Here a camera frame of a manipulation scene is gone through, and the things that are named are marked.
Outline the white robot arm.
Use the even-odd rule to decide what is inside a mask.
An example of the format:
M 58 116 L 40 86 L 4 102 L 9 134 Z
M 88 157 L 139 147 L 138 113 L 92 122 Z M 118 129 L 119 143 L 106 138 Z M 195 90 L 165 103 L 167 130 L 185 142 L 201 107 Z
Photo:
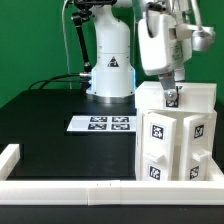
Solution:
M 142 68 L 146 75 L 157 75 L 165 99 L 178 98 L 175 70 L 192 56 L 191 29 L 187 14 L 197 5 L 193 0 L 74 0 L 78 9 L 72 20 L 77 28 L 94 22 L 97 62 L 91 66 L 89 97 L 105 103 L 124 102 L 134 95 L 135 70 L 130 62 L 130 29 L 116 18 L 114 7 L 134 11 Z

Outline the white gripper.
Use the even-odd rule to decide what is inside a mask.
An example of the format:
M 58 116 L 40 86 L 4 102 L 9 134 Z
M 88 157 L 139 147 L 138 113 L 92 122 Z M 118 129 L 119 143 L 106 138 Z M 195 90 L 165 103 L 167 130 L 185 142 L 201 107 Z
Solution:
M 178 40 L 175 20 L 167 14 L 152 13 L 149 16 L 152 37 L 147 30 L 146 19 L 138 23 L 139 49 L 144 73 L 159 75 L 166 100 L 176 100 L 174 71 L 192 57 L 191 39 Z

